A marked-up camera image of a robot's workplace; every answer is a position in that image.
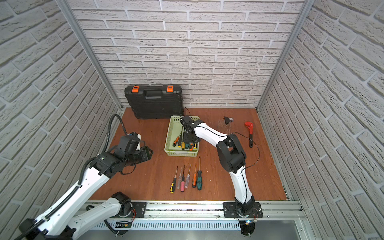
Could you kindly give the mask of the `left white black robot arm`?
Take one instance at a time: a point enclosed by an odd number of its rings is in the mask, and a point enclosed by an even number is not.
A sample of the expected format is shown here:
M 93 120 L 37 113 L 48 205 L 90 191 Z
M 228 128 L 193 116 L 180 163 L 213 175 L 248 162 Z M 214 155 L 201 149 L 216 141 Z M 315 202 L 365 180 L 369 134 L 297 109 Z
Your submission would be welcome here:
M 139 148 L 141 136 L 125 135 L 117 146 L 102 152 L 83 165 L 79 180 L 49 209 L 35 219 L 24 220 L 18 240 L 75 240 L 110 217 L 136 216 L 131 199 L 121 192 L 100 206 L 76 215 L 86 201 L 114 175 L 124 174 L 126 166 L 136 166 L 152 158 L 148 146 Z

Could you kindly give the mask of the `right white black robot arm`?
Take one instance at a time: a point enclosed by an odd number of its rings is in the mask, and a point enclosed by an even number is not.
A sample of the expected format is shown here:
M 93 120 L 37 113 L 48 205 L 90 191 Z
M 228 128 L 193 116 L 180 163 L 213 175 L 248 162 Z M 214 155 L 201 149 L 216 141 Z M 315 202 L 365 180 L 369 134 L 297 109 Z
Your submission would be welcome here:
M 237 214 L 244 217 L 253 207 L 255 199 L 249 188 L 246 177 L 246 153 L 235 134 L 220 133 L 201 120 L 193 121 L 190 116 L 183 116 L 180 120 L 184 132 L 184 141 L 194 144 L 205 140 L 216 147 L 220 164 L 229 172 L 235 189 Z

